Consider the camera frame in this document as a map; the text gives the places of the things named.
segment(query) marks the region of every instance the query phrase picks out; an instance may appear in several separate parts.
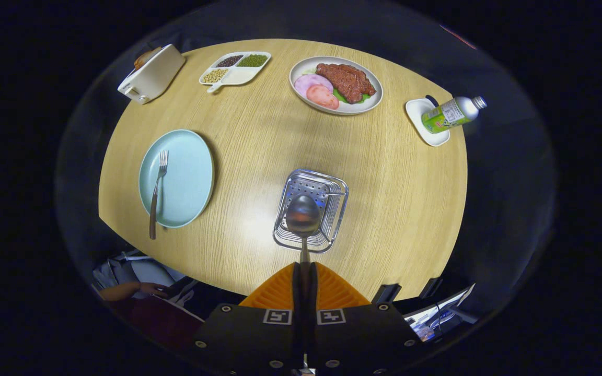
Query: white plate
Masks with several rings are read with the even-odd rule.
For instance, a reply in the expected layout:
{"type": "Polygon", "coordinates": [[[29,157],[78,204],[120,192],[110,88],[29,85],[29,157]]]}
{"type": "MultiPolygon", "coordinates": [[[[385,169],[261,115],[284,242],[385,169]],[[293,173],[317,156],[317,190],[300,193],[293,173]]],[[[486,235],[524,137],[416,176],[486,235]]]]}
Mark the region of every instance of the white plate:
{"type": "Polygon", "coordinates": [[[227,53],[226,55],[215,60],[215,62],[211,64],[211,66],[208,67],[208,69],[206,69],[206,71],[199,76],[199,84],[211,85],[211,87],[208,88],[208,90],[206,90],[207,92],[211,93],[219,89],[222,85],[242,85],[248,83],[249,81],[251,81],[251,79],[257,76],[257,73],[259,73],[263,69],[263,67],[266,66],[270,59],[270,53],[261,51],[241,51],[227,53]],[[241,57],[234,65],[230,67],[217,67],[217,65],[222,60],[226,59],[227,57],[237,55],[243,55],[243,57],[241,57]],[[263,64],[261,64],[260,67],[239,67],[238,64],[241,62],[241,60],[245,59],[246,57],[249,57],[250,55],[265,55],[266,61],[263,62],[263,64]],[[203,81],[201,81],[201,78],[203,78],[203,76],[210,73],[211,71],[216,71],[217,69],[228,69],[229,71],[227,72],[227,74],[224,75],[224,77],[222,77],[222,79],[220,79],[220,81],[217,81],[216,83],[204,83],[203,81]]]}
{"type": "Polygon", "coordinates": [[[167,228],[180,228],[196,219],[210,200],[213,157],[201,136],[187,129],[158,138],[143,157],[138,173],[138,192],[148,215],[161,150],[169,151],[169,164],[157,188],[157,222],[167,228]]]}
{"type": "Polygon", "coordinates": [[[427,98],[409,100],[406,103],[406,113],[408,114],[410,121],[415,124],[415,128],[418,129],[418,133],[420,133],[424,142],[432,147],[439,147],[449,140],[449,129],[447,131],[442,131],[441,133],[431,133],[424,124],[422,124],[422,115],[433,109],[435,109],[435,105],[427,98]]]}
{"type": "Polygon", "coordinates": [[[372,110],[380,104],[380,101],[383,99],[383,86],[380,84],[380,80],[377,79],[368,69],[365,67],[353,62],[351,60],[342,59],[341,57],[333,57],[333,56],[315,56],[309,57],[308,59],[301,60],[296,63],[292,70],[290,71],[290,85],[292,86],[292,90],[299,96],[304,102],[308,103],[315,109],[320,111],[328,112],[330,114],[336,115],[356,115],[361,114],[362,112],[366,112],[368,110],[372,110]],[[316,104],[311,100],[308,100],[305,95],[299,93],[296,88],[294,88],[294,81],[297,78],[303,76],[304,74],[308,74],[309,71],[313,71],[317,67],[317,64],[347,64],[349,66],[356,67],[357,69],[361,69],[366,74],[366,78],[368,81],[371,81],[373,88],[375,88],[375,95],[366,99],[363,103],[355,103],[349,104],[345,102],[339,102],[339,107],[336,110],[327,109],[327,107],[323,107],[322,105],[316,104]]]}

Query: green bottle label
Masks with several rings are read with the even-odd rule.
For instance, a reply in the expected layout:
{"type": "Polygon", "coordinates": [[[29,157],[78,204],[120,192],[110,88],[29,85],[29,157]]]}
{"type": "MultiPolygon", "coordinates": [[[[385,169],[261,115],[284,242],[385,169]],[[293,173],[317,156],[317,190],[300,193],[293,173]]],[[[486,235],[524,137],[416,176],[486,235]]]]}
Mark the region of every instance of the green bottle label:
{"type": "Polygon", "coordinates": [[[431,133],[441,133],[467,122],[470,120],[461,112],[454,99],[422,115],[422,124],[431,133]]]}

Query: hand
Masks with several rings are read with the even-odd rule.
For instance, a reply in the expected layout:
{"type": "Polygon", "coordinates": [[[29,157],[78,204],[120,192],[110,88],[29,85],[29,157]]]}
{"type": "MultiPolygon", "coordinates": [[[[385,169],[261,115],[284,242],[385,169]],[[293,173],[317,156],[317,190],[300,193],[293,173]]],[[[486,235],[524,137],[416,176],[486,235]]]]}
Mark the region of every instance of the hand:
{"type": "Polygon", "coordinates": [[[169,288],[164,286],[163,284],[158,283],[141,283],[141,287],[138,289],[143,293],[148,293],[149,295],[157,295],[160,298],[168,298],[169,294],[166,293],[169,288]]]}

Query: fork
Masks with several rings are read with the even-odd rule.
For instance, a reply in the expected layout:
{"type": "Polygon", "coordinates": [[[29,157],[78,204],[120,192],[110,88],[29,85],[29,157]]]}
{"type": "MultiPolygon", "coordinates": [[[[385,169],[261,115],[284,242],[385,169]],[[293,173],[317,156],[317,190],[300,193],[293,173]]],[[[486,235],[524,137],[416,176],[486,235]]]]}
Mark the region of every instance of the fork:
{"type": "Polygon", "coordinates": [[[157,185],[159,178],[167,174],[167,165],[169,164],[169,151],[163,150],[159,153],[159,172],[157,173],[157,181],[155,181],[155,190],[153,190],[153,202],[150,204],[150,238],[155,239],[156,224],[157,224],[157,185]]]}

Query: metal basket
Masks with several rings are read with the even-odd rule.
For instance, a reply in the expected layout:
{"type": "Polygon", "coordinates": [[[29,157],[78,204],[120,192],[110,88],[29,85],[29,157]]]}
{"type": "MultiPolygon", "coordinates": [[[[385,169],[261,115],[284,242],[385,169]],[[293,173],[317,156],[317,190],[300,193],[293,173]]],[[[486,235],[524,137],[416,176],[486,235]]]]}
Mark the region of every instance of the metal basket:
{"type": "Polygon", "coordinates": [[[347,184],[339,178],[310,170],[294,170],[282,190],[277,219],[273,229],[275,243],[292,250],[301,250],[301,238],[287,229],[287,207],[294,195],[309,195],[315,199],[322,221],[320,228],[308,237],[308,251],[321,254],[336,242],[342,216],[347,204],[347,184]]]}

